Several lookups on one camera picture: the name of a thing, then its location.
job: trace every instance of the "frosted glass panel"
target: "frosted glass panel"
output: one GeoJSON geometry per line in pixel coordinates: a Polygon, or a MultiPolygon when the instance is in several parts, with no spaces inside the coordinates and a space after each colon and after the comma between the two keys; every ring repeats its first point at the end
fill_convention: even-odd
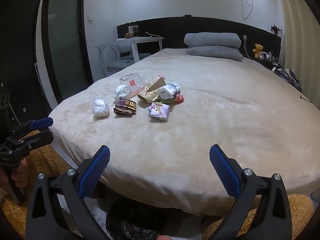
{"type": "Polygon", "coordinates": [[[78,0],[49,0],[49,45],[62,99],[88,88],[78,31],[78,0]]]}

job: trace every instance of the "brown paper bag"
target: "brown paper bag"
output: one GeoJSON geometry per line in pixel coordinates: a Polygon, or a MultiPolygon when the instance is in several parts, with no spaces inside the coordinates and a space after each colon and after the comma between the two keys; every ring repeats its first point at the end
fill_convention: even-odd
{"type": "Polygon", "coordinates": [[[156,76],[143,87],[143,90],[138,94],[138,98],[144,99],[151,104],[160,98],[157,90],[164,85],[164,79],[156,76]]]}

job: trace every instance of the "glass door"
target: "glass door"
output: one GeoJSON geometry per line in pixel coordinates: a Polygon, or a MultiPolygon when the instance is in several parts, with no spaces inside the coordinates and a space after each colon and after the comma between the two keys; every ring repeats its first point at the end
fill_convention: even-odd
{"type": "Polygon", "coordinates": [[[42,17],[45,62],[60,103],[93,83],[84,38],[83,0],[44,0],[42,17]]]}

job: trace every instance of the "teddy bear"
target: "teddy bear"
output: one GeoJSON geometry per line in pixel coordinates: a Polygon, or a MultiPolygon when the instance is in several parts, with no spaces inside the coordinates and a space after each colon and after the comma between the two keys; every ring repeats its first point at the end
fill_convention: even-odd
{"type": "Polygon", "coordinates": [[[255,58],[259,58],[259,53],[263,50],[263,46],[260,44],[255,44],[256,48],[252,51],[255,58]]]}

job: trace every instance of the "beige blanket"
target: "beige blanket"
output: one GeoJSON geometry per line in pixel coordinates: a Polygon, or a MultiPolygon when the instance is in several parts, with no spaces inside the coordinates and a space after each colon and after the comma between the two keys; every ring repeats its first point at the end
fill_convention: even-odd
{"type": "Polygon", "coordinates": [[[270,177],[279,173],[289,193],[320,186],[320,112],[301,93],[260,64],[244,59],[186,55],[164,49],[63,101],[50,116],[60,146],[80,163],[101,145],[111,150],[102,179],[116,192],[159,207],[192,214],[224,214],[233,203],[209,161],[217,143],[242,168],[270,177]],[[163,74],[177,82],[185,102],[171,107],[169,120],[148,116],[134,97],[137,114],[92,115],[95,95],[113,109],[119,78],[163,74]]]}

